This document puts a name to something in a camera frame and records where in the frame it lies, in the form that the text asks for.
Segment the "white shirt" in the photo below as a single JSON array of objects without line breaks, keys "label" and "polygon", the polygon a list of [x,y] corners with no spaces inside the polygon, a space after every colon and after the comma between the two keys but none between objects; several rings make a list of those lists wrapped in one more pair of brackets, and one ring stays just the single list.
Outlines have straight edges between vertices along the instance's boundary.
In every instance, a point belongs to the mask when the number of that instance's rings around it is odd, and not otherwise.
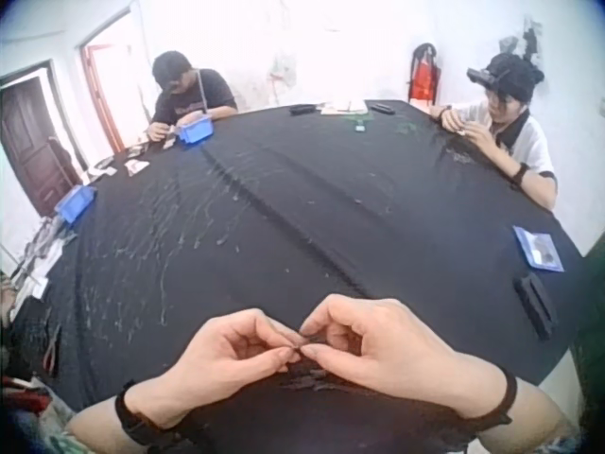
[{"label": "white shirt", "polygon": [[[462,121],[475,121],[486,128],[492,126],[487,100],[469,104],[455,104],[452,108],[458,112]],[[517,163],[525,163],[532,171],[557,180],[548,153],[545,132],[533,116],[529,116],[511,149],[507,149],[504,144],[501,145],[501,148],[507,151]]]}]

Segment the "black tablecloth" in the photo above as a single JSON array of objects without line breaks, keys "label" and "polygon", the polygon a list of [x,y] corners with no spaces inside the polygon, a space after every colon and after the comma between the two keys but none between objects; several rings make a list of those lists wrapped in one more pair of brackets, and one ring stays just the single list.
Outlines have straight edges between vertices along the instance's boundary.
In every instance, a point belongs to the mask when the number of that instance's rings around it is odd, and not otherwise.
[{"label": "black tablecloth", "polygon": [[[390,105],[365,132],[340,116],[242,114],[100,181],[50,274],[59,395],[80,409],[159,374],[216,315],[261,307],[298,327],[330,292],[398,298],[454,348],[544,379],[579,324],[577,249],[464,138]],[[536,271],[561,321],[548,341],[512,286],[529,271],[513,225],[551,234],[565,266]]]}]

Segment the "blue container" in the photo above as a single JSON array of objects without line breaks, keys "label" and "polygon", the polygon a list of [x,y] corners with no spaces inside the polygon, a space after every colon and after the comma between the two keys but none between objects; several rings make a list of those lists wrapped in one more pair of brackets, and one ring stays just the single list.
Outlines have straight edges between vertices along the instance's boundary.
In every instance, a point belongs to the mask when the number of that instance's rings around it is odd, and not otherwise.
[{"label": "blue container", "polygon": [[69,224],[81,215],[95,199],[96,189],[90,186],[76,185],[61,199],[55,212],[59,213]]},{"label": "blue container", "polygon": [[206,137],[210,137],[214,132],[212,119],[206,115],[187,126],[182,126],[179,137],[185,144],[195,144]]}]

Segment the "fire extinguisher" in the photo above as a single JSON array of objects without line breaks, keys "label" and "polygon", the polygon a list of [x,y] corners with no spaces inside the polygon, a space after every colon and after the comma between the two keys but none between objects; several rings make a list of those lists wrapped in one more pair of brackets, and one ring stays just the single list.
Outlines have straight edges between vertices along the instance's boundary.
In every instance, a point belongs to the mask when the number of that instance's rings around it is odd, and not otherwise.
[{"label": "fire extinguisher", "polygon": [[435,104],[441,73],[440,68],[435,64],[436,57],[437,50],[431,43],[421,44],[414,50],[409,70],[407,102],[418,99]]}]

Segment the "dark hair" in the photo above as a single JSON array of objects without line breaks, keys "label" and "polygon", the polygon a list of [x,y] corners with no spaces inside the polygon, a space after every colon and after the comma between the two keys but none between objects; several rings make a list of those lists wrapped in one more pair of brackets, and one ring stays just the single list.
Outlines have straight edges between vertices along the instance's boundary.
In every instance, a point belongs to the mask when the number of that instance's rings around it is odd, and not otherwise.
[{"label": "dark hair", "polygon": [[162,90],[165,90],[170,82],[179,80],[191,68],[191,63],[181,52],[169,50],[155,59],[151,73]]},{"label": "dark hair", "polygon": [[545,79],[531,61],[514,54],[496,55],[486,69],[496,79],[494,90],[501,100],[512,96],[524,104],[531,101],[534,88]]}]

